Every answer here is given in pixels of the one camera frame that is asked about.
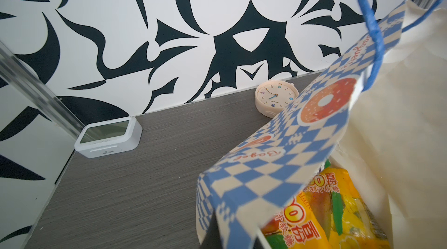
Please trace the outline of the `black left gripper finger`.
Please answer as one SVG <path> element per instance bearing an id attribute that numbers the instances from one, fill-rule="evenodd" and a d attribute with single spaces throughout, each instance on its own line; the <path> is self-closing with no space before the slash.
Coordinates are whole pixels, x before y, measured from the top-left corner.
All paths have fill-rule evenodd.
<path id="1" fill-rule="evenodd" d="M 213 214 L 200 249 L 223 249 L 216 215 Z"/>

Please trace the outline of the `yellow mango candy bag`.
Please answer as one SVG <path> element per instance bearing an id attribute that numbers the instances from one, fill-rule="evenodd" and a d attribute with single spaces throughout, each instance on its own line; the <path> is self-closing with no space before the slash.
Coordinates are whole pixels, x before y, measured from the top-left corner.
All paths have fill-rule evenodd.
<path id="1" fill-rule="evenodd" d="M 348 171 L 329 161 L 261 231 L 272 249 L 390 247 Z"/>

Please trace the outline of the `blue checkered paper bag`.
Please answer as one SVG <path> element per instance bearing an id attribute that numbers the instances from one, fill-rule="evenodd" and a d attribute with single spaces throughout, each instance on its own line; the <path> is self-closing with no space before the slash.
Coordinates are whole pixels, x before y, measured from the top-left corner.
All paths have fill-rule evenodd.
<path id="1" fill-rule="evenodd" d="M 320 173 L 345 169 L 389 249 L 447 246 L 447 0 L 406 0 L 271 121 L 201 173 L 200 245 L 271 249 L 264 228 Z"/>

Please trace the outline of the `white digital clock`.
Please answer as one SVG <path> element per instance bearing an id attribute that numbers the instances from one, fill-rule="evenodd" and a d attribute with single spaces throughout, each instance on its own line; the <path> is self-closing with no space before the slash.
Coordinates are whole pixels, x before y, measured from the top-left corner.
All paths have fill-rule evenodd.
<path id="1" fill-rule="evenodd" d="M 93 159 L 135 149 L 143 128 L 135 117 L 122 117 L 88 124 L 74 144 L 74 150 Z"/>

